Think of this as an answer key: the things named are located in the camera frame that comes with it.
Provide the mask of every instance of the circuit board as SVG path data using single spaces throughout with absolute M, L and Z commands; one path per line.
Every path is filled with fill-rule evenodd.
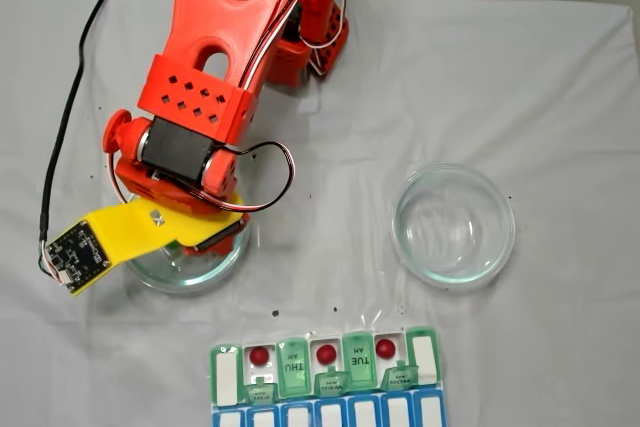
M 89 223 L 84 220 L 49 244 L 47 254 L 72 294 L 111 268 L 107 254 Z

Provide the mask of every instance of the white tablecloth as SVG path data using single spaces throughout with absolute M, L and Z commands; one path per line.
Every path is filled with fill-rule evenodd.
M 424 324 L 440 333 L 452 427 L 638 424 L 640 77 L 628 9 L 350 0 L 329 79 L 263 91 L 248 142 L 287 143 L 298 177 L 254 217 L 233 277 L 176 298 L 121 268 L 71 298 L 38 270 L 37 224 L 95 1 L 0 0 L 2 425 L 206 426 L 216 343 Z M 171 8 L 108 0 L 98 17 L 51 237 L 115 203 L 102 129 L 135 107 Z M 433 162 L 468 164 L 511 199 L 516 248 L 480 292 L 436 291 L 393 256 L 393 199 Z M 266 168 L 257 179 L 283 181 Z

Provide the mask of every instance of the robotic arm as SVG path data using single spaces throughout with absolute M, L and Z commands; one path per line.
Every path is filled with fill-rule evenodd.
M 230 252 L 249 213 L 277 202 L 293 181 L 288 149 L 242 142 L 265 81 L 296 87 L 308 65 L 328 72 L 348 34 L 334 0 L 175 0 L 164 52 L 153 59 L 138 107 L 109 120 L 102 147 L 122 205 L 88 214 L 43 248 L 47 270 L 72 294 L 118 263 L 178 241 L 191 255 Z M 216 53 L 223 79 L 203 72 Z M 238 155 L 275 145 L 289 179 L 274 200 L 243 205 L 235 194 Z M 114 156 L 120 154 L 114 168 Z M 127 203 L 115 175 L 138 198 Z

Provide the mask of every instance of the red pill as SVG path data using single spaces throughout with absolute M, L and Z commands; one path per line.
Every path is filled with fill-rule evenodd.
M 380 339 L 376 344 L 376 354 L 383 359 L 390 359 L 396 354 L 396 346 L 389 339 Z
M 261 367 L 269 362 L 269 351 L 264 347 L 254 347 L 249 354 L 249 360 L 253 365 Z
M 316 359 L 318 359 L 318 362 L 320 362 L 322 365 L 332 363 L 334 360 L 336 360 L 337 356 L 338 354 L 336 353 L 335 347 L 330 344 L 323 345 L 316 352 Z

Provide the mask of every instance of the metal bolt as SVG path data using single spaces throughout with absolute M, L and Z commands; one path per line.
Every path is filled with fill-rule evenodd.
M 151 219 L 153 220 L 153 223 L 156 224 L 156 227 L 160 227 L 164 224 L 164 218 L 158 210 L 151 211 L 151 214 L 149 215 L 151 215 Z

